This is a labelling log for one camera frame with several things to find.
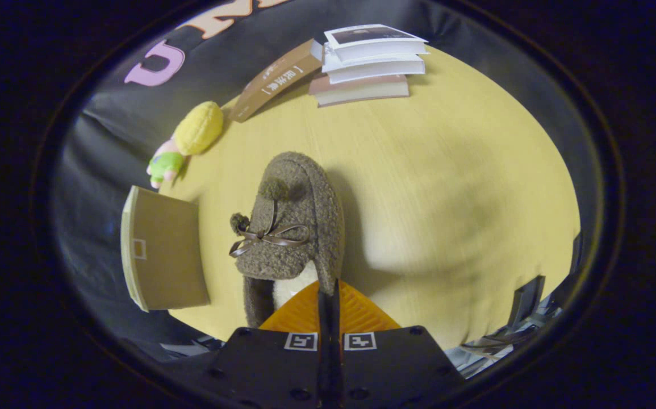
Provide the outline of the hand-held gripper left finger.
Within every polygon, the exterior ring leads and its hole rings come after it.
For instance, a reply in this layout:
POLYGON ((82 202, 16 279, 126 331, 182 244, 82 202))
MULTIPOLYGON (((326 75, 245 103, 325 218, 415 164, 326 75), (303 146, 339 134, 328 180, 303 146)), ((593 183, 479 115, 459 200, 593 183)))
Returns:
POLYGON ((230 407, 321 406, 323 296, 313 282, 258 328, 238 328, 208 367, 208 389, 230 407))

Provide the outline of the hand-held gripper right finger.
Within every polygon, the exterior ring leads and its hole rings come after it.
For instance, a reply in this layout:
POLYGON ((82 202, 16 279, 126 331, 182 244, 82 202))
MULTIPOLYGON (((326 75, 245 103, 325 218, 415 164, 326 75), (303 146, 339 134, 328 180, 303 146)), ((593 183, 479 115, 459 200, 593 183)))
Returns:
POLYGON ((340 408, 430 408, 462 389, 421 324, 402 326, 353 286, 336 282, 331 381, 340 408))

